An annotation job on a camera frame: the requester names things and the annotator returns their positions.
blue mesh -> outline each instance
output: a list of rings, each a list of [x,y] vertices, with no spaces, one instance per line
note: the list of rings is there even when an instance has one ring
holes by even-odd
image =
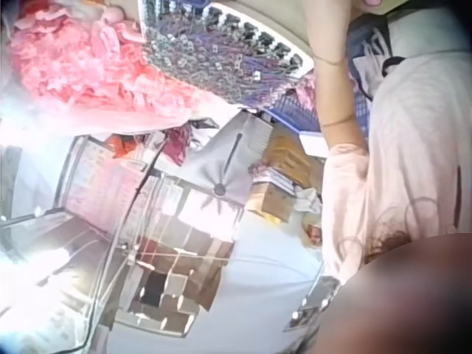
[[[369,135],[370,111],[364,95],[355,90],[355,113],[362,133],[365,137]],[[273,118],[285,124],[292,131],[301,133],[302,131],[320,132],[318,117],[316,112],[304,108],[293,96],[284,96],[273,107],[265,110]]]
[[[181,4],[188,4],[195,7],[206,7],[212,0],[175,0],[176,2],[180,2]]]

cardboard box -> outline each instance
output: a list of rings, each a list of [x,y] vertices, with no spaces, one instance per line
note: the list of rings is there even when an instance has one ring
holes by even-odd
[[[272,215],[288,222],[294,209],[295,197],[270,182],[253,184],[246,210]]]

white wall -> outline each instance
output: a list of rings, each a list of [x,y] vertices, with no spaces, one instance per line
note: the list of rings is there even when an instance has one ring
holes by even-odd
[[[299,231],[299,222],[295,216],[294,227],[289,228],[292,233]],[[304,330],[283,330],[309,292],[321,263],[296,235],[287,235],[250,212],[243,217],[239,235],[211,311],[200,312],[185,339],[115,324],[108,354],[274,354],[303,336]],[[238,261],[248,255],[278,260],[300,274],[275,265]]]

pink fabric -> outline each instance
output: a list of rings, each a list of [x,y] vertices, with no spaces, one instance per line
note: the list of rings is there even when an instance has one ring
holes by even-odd
[[[315,75],[306,75],[302,82],[296,87],[296,95],[300,104],[309,111],[315,109]]]
[[[121,21],[117,8],[92,24],[70,18],[58,5],[25,16],[11,41],[13,67],[24,87],[49,109],[59,102],[70,108],[139,112],[150,120],[138,124],[139,129],[165,129],[184,124],[202,102],[218,100],[148,66],[140,32],[132,22]],[[109,119],[85,115],[76,120]],[[129,131],[120,130],[118,119],[115,124],[116,131]]]
[[[369,153],[338,145],[324,166],[326,275],[344,284],[395,232],[412,240],[472,232],[471,92],[468,53],[407,59],[382,82]]]

hanging merchandise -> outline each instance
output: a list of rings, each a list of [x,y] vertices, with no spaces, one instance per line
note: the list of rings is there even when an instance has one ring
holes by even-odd
[[[313,68],[309,55],[231,7],[139,1],[148,63],[228,103],[270,106]]]
[[[222,106],[221,98],[148,66],[141,32],[119,8],[101,6],[90,22],[75,18],[71,7],[34,3],[11,38],[18,75],[0,99],[5,119],[68,135],[129,133],[181,126],[201,106]]]

